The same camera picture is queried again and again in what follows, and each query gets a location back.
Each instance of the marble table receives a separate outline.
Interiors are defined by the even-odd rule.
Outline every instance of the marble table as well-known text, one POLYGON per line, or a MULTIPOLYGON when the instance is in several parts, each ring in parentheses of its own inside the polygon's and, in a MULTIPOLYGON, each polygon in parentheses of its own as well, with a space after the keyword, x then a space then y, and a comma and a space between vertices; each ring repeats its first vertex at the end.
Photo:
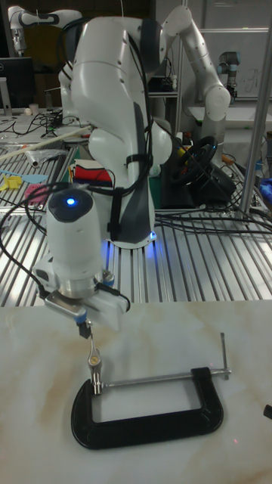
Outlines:
MULTIPOLYGON (((0 309, 1 484, 268 484, 272 482, 272 304, 134 304, 115 333, 94 328, 105 381, 221 368, 213 379, 224 421, 213 434, 138 447, 89 451, 70 429, 73 400, 89 378, 90 342, 72 320, 45 307, 0 309)), ((110 390, 96 420, 199 407, 193 383, 110 390)))

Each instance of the metal workbench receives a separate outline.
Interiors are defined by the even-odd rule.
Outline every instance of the metal workbench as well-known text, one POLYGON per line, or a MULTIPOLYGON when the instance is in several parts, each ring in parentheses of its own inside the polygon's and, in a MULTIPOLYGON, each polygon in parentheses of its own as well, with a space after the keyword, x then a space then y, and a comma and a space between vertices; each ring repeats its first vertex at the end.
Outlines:
MULTIPOLYGON (((65 149, 64 143, 54 142, 47 146, 48 149, 65 149)), ((0 145, 0 155, 17 149, 16 145, 0 145)), ((59 182, 67 171, 75 156, 76 149, 67 151, 57 161, 44 163, 38 173, 48 175, 48 183, 59 182)), ((17 172, 22 175, 37 173, 26 161, 24 154, 11 158, 3 164, 3 169, 17 172)), ((23 199, 27 183, 23 182, 18 190, 2 191, 0 197, 0 215, 7 212, 10 204, 18 203, 23 199)), ((42 222, 41 216, 36 216, 38 222, 42 222)), ((28 269, 31 269, 36 261, 41 259, 47 251, 45 236, 28 220, 23 209, 18 209, 10 219, 10 225, 5 228, 2 240, 8 252, 18 259, 28 269)), ((33 306, 36 301, 36 285, 17 265, 9 260, 3 253, 0 254, 0 306, 33 306)))
MULTIPOLYGON (((52 142, 50 147, 63 147, 52 142)), ((2 146, 14 150, 14 146, 2 146)), ((76 149, 70 149, 66 159, 45 163, 39 170, 48 175, 48 182, 60 181, 72 163, 76 149)), ((13 158, 5 169, 22 174, 35 170, 26 162, 25 155, 13 158)), ((26 184, 18 191, 2 192, 7 202, 16 203, 23 197, 26 184)), ((7 211, 6 202, 0 201, 0 215, 7 211)), ((186 221, 191 233, 169 227, 157 227, 157 239, 137 250, 122 250, 110 242, 102 243, 105 268, 116 277, 116 287, 133 303, 165 301, 222 301, 256 300, 272 298, 272 234, 199 234, 197 227, 241 228, 239 222, 215 221, 216 214, 194 213, 199 221, 186 221)), ((178 221, 184 224, 182 213, 178 221)), ((248 229, 259 228, 253 223, 243 225, 248 229)), ((27 268, 47 253, 45 236, 32 225, 23 209, 10 220, 10 227, 3 233, 9 253, 27 268)), ((11 260, 0 255, 0 306, 33 306, 41 301, 36 298, 36 285, 11 260)))

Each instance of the steering wheel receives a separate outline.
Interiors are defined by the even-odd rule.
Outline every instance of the steering wheel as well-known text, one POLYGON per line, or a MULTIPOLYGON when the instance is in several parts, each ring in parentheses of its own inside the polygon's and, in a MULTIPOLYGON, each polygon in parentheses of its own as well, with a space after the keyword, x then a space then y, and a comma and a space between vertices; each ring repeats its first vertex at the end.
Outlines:
POLYGON ((196 181, 206 170, 217 150, 218 143, 213 136, 206 136, 195 143, 176 162, 170 175, 172 185, 186 185, 196 181))

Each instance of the blue led light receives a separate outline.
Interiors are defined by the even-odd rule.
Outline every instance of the blue led light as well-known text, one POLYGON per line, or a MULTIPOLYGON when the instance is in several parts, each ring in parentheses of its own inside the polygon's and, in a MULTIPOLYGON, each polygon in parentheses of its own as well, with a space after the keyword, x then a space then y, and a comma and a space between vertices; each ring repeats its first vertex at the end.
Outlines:
POLYGON ((67 198, 66 203, 69 206, 73 206, 76 205, 76 200, 74 198, 67 198))

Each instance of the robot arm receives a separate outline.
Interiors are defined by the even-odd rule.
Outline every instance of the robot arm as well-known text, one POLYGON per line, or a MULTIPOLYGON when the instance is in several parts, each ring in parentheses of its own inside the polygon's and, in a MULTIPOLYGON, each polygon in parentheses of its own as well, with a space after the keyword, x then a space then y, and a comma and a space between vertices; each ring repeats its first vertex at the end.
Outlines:
POLYGON ((166 37, 167 50, 175 40, 181 37, 184 50, 193 68, 196 80, 202 90, 205 105, 205 116, 202 125, 202 137, 214 136, 218 141, 215 154, 221 161, 221 149, 224 141, 224 130, 227 108, 230 104, 230 93, 222 85, 209 56, 209 52, 190 10, 181 5, 176 7, 162 25, 166 37))
POLYGON ((76 10, 57 10, 50 14, 39 14, 37 11, 35 14, 32 14, 17 5, 10 7, 8 9, 8 19, 10 22, 15 51, 19 56, 23 56, 23 53, 26 50, 23 29, 40 25, 41 23, 54 25, 55 27, 62 29, 69 22, 81 17, 81 13, 76 10))
MULTIPOLYGON (((147 150, 145 133, 148 115, 142 96, 137 103, 132 94, 133 89, 137 90, 135 77, 141 78, 133 75, 137 67, 131 53, 131 49, 134 55, 144 49, 143 37, 150 25, 130 19, 133 39, 123 21, 99 18, 85 26, 72 83, 73 102, 79 114, 124 146, 125 158, 113 157, 110 167, 117 188, 98 190, 100 193, 94 189, 93 194, 84 188, 68 189, 53 195, 47 214, 51 254, 34 269, 50 293, 47 304, 74 315, 79 324, 85 323, 88 314, 96 322, 107 322, 112 327, 118 326, 119 316, 128 304, 116 292, 104 290, 100 240, 111 238, 136 244, 150 235, 154 222, 147 180, 152 155, 147 150)), ((155 25, 153 41, 158 64, 165 54, 160 30, 155 25)), ((145 64, 148 69, 148 58, 145 64)))
POLYGON ((224 52, 219 57, 219 66, 217 68, 218 74, 227 74, 227 83, 226 88, 230 93, 231 96, 231 104, 234 103, 237 97, 237 90, 235 89, 237 86, 236 83, 236 74, 237 68, 241 62, 241 54, 240 52, 224 52))

